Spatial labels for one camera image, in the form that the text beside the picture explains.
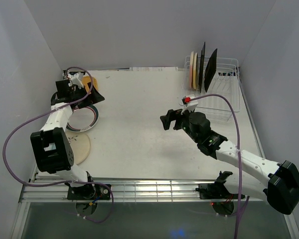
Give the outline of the green rimmed white plate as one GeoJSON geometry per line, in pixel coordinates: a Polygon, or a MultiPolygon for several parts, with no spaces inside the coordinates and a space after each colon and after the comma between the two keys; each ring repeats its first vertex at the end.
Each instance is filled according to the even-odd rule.
{"type": "Polygon", "coordinates": [[[73,112],[66,128],[71,132],[85,132],[95,126],[99,119],[98,109],[92,105],[73,112]]]}

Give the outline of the yellow cream round plate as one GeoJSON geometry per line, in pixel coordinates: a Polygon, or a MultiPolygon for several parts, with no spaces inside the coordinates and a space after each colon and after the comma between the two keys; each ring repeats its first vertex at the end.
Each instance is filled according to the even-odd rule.
{"type": "Polygon", "coordinates": [[[197,53],[194,53],[194,60],[193,60],[193,78],[192,78],[192,86],[193,89],[197,89],[197,70],[198,70],[198,62],[197,62],[197,53]]]}

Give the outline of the pink cream round plate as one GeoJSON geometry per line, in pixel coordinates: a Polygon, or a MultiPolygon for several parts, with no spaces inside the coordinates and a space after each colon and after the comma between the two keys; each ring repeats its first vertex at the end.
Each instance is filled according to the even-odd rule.
{"type": "Polygon", "coordinates": [[[193,60],[194,60],[194,52],[192,51],[190,54],[189,61],[189,87],[192,89],[192,78],[193,78],[193,60]]]}

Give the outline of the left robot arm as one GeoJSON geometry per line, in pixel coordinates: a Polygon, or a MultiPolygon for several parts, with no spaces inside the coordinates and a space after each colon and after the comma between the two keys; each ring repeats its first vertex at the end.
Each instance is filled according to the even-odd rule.
{"type": "Polygon", "coordinates": [[[35,161],[39,171],[59,175],[68,186],[78,188],[83,198],[90,199],[96,187],[90,183],[88,172],[74,162],[65,130],[74,110],[92,107],[105,98],[98,92],[95,78],[57,81],[56,88],[50,100],[52,113],[41,130],[30,136],[35,161]]]}

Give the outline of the paper sheets at back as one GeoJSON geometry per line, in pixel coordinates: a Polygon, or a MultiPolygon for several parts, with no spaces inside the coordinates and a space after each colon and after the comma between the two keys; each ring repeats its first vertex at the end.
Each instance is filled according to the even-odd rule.
{"type": "Polygon", "coordinates": [[[133,72],[177,72],[178,67],[130,67],[133,72]]]}

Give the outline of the orange woven square plate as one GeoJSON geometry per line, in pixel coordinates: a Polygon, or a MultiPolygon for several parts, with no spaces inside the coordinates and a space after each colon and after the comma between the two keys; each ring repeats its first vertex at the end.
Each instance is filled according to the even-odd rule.
{"type": "MultiPolygon", "coordinates": [[[[92,77],[92,80],[93,80],[93,87],[95,88],[96,91],[99,91],[97,79],[95,77],[92,77]]],[[[82,84],[84,85],[86,92],[88,92],[91,88],[91,78],[89,76],[84,76],[82,78],[82,84]]]]}

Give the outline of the aluminium frame rail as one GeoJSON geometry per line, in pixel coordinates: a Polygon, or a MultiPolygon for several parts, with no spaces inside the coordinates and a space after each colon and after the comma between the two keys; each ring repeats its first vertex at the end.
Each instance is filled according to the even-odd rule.
{"type": "MultiPolygon", "coordinates": [[[[106,180],[110,184],[115,203],[165,203],[165,202],[235,202],[232,194],[237,189],[230,189],[230,195],[222,199],[215,197],[200,198],[196,190],[200,184],[208,185],[212,181],[184,180],[106,180]]],[[[68,187],[64,184],[50,187],[24,187],[20,202],[69,202],[68,187]]]]}

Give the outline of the cream floral square plate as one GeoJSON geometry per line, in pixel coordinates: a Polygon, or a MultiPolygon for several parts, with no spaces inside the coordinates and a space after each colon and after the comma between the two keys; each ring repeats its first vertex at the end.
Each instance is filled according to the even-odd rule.
{"type": "Polygon", "coordinates": [[[202,84],[203,84],[203,76],[204,76],[204,57],[205,57],[205,46],[206,43],[204,42],[203,47],[201,49],[201,54],[200,54],[200,63],[199,63],[199,92],[202,92],[202,84]]]}

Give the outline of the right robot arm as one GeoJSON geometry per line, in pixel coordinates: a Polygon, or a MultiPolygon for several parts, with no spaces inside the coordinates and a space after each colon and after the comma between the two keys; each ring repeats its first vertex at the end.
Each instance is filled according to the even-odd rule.
{"type": "Polygon", "coordinates": [[[278,163],[238,147],[213,131],[204,113],[168,110],[160,117],[164,130],[175,122],[174,130],[183,130],[205,155],[226,162],[255,178],[244,182],[238,177],[237,192],[266,200],[276,211],[289,215],[299,203],[299,171],[289,161],[278,163]]]}

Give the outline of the blue cream round plate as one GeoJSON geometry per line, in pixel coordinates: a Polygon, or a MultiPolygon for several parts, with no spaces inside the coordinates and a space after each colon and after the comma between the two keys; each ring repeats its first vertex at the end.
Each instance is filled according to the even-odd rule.
{"type": "Polygon", "coordinates": [[[91,151],[91,141],[85,133],[74,133],[67,131],[66,137],[74,153],[74,162],[79,165],[87,159],[91,151]]]}

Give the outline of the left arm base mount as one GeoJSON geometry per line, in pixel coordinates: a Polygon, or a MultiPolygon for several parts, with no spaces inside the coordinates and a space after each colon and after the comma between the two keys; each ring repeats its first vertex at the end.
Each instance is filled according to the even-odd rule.
{"type": "Polygon", "coordinates": [[[100,185],[100,184],[85,184],[80,187],[69,186],[67,193],[67,200],[100,200],[110,199],[111,184],[100,185]]]}

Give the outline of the black floral square plate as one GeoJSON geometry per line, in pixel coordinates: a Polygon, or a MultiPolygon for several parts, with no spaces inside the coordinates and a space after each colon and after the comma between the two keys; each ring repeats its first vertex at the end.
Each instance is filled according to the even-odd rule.
{"type": "Polygon", "coordinates": [[[211,54],[209,61],[207,63],[206,69],[205,69],[205,77],[204,77],[204,90],[207,93],[209,86],[211,84],[211,81],[216,73],[216,67],[217,67],[217,48],[213,51],[211,54]]]}

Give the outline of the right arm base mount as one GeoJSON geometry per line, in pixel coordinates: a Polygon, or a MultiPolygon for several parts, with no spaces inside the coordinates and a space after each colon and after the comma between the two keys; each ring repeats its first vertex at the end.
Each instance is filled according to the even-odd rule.
{"type": "Polygon", "coordinates": [[[212,183],[200,183],[195,191],[199,192],[200,199],[238,199],[238,190],[236,194],[230,193],[226,186],[227,178],[232,179],[233,173],[230,171],[220,171],[217,179],[212,183]]]}

